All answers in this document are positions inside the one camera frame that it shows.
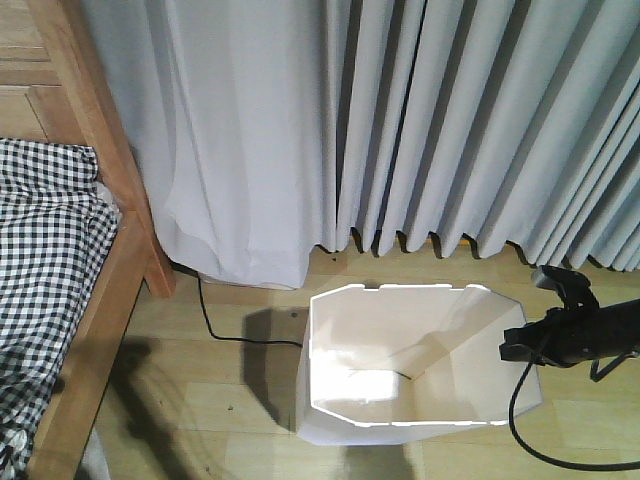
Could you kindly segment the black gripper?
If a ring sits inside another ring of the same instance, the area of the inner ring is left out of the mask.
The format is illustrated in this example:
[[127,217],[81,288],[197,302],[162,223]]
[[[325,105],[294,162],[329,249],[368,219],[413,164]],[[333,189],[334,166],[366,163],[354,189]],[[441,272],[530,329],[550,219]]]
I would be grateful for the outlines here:
[[545,318],[504,331],[500,358],[571,368],[584,361],[625,358],[639,351],[639,301],[574,310],[553,308]]

